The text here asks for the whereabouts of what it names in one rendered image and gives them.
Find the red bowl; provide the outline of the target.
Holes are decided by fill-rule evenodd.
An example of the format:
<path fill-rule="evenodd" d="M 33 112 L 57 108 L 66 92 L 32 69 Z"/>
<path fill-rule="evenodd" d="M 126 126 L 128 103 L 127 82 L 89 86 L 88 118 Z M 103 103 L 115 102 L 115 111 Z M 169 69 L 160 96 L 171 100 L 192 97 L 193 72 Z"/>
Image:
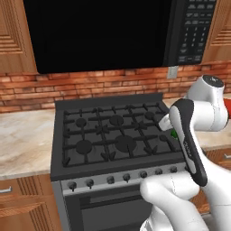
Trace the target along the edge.
<path fill-rule="evenodd" d="M 231 99 L 224 98 L 224 104 L 228 112 L 228 118 L 231 119 Z"/>

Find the grey wall socket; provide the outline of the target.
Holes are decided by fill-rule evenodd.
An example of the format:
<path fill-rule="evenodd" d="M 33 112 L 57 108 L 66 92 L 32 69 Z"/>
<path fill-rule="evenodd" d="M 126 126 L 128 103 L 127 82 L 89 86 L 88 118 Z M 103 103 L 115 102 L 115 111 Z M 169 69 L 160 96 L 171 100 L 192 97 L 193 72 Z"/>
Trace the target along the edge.
<path fill-rule="evenodd" d="M 178 66 L 168 67 L 167 79 L 177 78 L 178 70 L 179 70 Z"/>

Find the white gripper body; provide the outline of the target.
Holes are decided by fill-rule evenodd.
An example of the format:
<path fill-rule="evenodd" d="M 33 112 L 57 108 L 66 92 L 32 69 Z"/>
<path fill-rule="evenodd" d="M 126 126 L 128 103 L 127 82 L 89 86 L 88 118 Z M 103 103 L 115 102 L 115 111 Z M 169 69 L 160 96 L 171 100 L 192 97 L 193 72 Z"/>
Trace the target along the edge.
<path fill-rule="evenodd" d="M 161 121 L 159 122 L 159 127 L 163 130 L 163 131 L 167 131 L 173 128 L 173 126 L 171 125 L 171 120 L 169 118 L 169 115 L 165 115 Z"/>

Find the dark grey oven door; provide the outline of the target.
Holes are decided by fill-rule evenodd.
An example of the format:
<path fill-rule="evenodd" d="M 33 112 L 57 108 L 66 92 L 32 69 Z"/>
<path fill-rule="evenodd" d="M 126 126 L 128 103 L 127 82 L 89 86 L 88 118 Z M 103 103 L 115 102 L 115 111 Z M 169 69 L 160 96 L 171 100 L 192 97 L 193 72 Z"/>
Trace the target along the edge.
<path fill-rule="evenodd" d="M 139 231 L 152 211 L 152 205 L 143 198 L 96 208 L 80 207 L 82 198 L 117 194 L 141 196 L 138 185 L 66 196 L 70 231 Z"/>

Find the dark grey gas stove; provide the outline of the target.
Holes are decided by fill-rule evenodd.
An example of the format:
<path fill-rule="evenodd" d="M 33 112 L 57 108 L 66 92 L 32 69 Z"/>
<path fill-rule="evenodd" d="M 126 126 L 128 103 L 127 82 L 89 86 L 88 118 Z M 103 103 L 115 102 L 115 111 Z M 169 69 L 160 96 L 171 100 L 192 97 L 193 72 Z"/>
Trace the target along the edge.
<path fill-rule="evenodd" d="M 158 126 L 169 112 L 160 93 L 64 100 L 55 108 L 51 184 L 63 231 L 70 231 L 66 196 L 135 185 L 140 190 L 141 171 L 149 177 L 158 168 L 162 174 L 171 166 L 186 168 L 179 141 Z M 70 181 L 77 183 L 74 191 Z"/>

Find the black microwave oven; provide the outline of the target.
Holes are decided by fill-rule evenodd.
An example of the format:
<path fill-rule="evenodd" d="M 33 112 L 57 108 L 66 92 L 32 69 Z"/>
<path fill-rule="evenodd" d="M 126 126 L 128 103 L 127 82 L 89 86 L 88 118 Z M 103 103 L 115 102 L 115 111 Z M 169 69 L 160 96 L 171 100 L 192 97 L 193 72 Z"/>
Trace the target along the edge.
<path fill-rule="evenodd" d="M 200 64 L 217 0 L 23 0 L 39 73 Z"/>

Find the wooden wall cupboard door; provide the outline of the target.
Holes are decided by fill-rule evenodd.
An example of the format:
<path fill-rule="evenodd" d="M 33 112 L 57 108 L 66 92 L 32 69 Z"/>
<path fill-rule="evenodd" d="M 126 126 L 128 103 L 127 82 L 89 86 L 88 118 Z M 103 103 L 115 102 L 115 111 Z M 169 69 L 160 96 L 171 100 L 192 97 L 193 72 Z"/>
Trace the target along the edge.
<path fill-rule="evenodd" d="M 23 0 L 0 0 L 0 73 L 37 72 Z"/>
<path fill-rule="evenodd" d="M 202 62 L 231 60 L 231 0 L 217 0 Z"/>

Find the wooden drawer front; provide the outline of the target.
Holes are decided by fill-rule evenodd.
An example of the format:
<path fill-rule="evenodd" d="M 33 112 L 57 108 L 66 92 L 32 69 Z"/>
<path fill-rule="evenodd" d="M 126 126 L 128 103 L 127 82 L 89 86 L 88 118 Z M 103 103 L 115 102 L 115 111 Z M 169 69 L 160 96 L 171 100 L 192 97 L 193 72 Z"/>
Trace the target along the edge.
<path fill-rule="evenodd" d="M 0 193 L 0 209 L 39 202 L 45 202 L 48 206 L 55 206 L 49 174 L 0 180 L 0 189 L 10 190 Z"/>
<path fill-rule="evenodd" d="M 224 159 L 224 154 L 231 154 L 231 148 L 206 151 L 207 157 L 215 164 L 231 170 L 231 160 Z"/>

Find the wooden base cupboard door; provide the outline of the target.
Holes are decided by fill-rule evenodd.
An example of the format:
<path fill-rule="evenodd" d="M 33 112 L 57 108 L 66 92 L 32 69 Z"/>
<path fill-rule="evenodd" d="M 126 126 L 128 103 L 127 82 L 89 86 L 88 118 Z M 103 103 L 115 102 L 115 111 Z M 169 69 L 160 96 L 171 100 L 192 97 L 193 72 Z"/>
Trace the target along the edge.
<path fill-rule="evenodd" d="M 207 214 L 209 212 L 208 200 L 202 190 L 200 190 L 199 194 L 193 197 L 190 202 L 196 206 L 200 214 Z"/>
<path fill-rule="evenodd" d="M 59 215 L 45 202 L 0 209 L 0 231 L 62 231 Z"/>

